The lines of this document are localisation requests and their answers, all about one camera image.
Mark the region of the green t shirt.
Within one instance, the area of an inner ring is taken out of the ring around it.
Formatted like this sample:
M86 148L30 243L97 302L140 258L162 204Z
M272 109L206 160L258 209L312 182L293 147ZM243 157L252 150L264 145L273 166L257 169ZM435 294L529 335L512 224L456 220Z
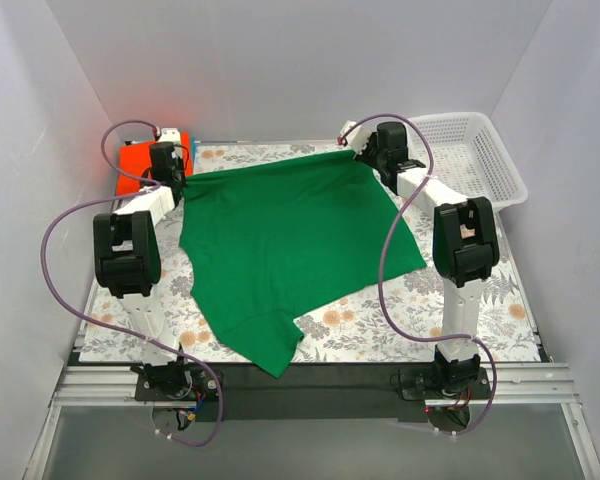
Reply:
M266 373L291 363L304 314L422 269L409 227L347 150L196 174L179 244L216 339Z

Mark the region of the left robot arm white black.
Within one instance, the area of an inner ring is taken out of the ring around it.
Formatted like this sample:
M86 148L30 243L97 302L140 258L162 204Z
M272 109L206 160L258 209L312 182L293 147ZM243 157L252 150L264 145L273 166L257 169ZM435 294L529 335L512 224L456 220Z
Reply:
M173 395L188 380L184 359L175 354L179 341L167 326L159 299L162 264L156 225L173 211L185 185L186 147L174 141L149 146L147 180L161 186L144 190L127 205L93 219L95 274L98 284L115 297L128 314L133 329L169 349L148 343L142 347L140 367L134 371L149 387Z

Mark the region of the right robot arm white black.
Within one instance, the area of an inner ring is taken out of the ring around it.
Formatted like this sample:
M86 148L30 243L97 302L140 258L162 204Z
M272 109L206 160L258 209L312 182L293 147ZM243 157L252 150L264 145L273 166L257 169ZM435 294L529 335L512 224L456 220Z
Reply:
M375 170L381 183L415 205L433 222L432 258L443 280L443 324L433 344L430 385L460 390L475 382L480 357L490 352L477 336L480 297L500 259L494 211L485 197L466 197L433 175L434 162L410 158L410 137L427 139L410 120L395 114L376 115L375 131L363 122L346 123L338 137L356 160Z

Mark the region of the folded orange t shirt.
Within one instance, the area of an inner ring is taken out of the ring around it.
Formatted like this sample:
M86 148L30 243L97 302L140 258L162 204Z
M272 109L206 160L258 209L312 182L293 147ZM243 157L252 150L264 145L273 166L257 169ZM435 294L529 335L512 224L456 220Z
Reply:
M171 142L157 142L159 133L155 135L153 141L127 142L120 148L119 169L121 173L118 176L116 185L118 196L137 193L144 187L151 187L155 182L158 182L152 179L152 157L155 155L182 157L185 165L185 178L191 176L188 172L189 134L187 132L181 133L182 143L174 145ZM173 197L173 199L175 203L178 203L180 198Z

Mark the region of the folded blue t shirt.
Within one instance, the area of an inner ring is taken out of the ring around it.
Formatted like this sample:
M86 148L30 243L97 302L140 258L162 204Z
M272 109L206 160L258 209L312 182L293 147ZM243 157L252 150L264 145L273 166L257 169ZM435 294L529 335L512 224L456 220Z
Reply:
M196 163L197 142L194 137L190 137L189 140L190 140L190 142L189 142L190 154L189 154L188 172L189 172L189 175L193 175L194 171L195 171L195 163Z

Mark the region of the white plastic basket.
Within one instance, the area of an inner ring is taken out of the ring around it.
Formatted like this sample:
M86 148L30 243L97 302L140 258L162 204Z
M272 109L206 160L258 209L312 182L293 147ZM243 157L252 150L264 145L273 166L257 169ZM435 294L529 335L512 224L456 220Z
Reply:
M409 131L410 153L426 163L426 140L434 176L467 197L488 198L494 211L525 202L528 190L491 120L479 112L413 117L421 131Z

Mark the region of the floral patterned table mat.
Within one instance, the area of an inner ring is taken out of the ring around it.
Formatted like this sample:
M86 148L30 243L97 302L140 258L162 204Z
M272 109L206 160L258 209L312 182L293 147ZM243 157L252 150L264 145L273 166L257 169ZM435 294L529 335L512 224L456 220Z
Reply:
M176 209L160 222L156 235L162 254L160 300L173 334L187 353L208 363L239 362L241 356L222 345L190 295L191 264L179 247L183 220ZM537 362L540 359L536 328L529 318L504 231L497 231L500 262L493 270L480 301L478 336L498 362ZM431 338L441 333L443 283L432 265L384 284L384 317L377 289L367 287L332 301L296 319L304 334L294 356L297 362L428 362L433 357ZM91 317L101 326L86 324L76 341L79 361L134 363L141 343L110 330L125 326L126 313L103 288L91 299Z

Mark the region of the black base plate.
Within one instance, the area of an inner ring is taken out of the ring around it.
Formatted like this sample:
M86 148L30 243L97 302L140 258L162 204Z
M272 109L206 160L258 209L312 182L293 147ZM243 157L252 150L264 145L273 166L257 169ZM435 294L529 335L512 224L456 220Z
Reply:
M293 364L274 378L260 368L220 363L209 374L187 365L132 366L134 398L143 403L200 402L201 422L230 420L396 419L425 423L428 406L446 405L468 421L467 400L486 400L485 370L445 382L428 363Z

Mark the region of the aluminium rail frame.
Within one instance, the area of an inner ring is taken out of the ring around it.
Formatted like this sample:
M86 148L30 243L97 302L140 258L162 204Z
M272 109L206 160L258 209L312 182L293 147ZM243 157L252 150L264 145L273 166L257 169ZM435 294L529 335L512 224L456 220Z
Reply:
M172 402L135 400L127 366L62 374L29 479L600 479L567 366L504 363L468 421L432 402L396 419L195 421L176 440Z

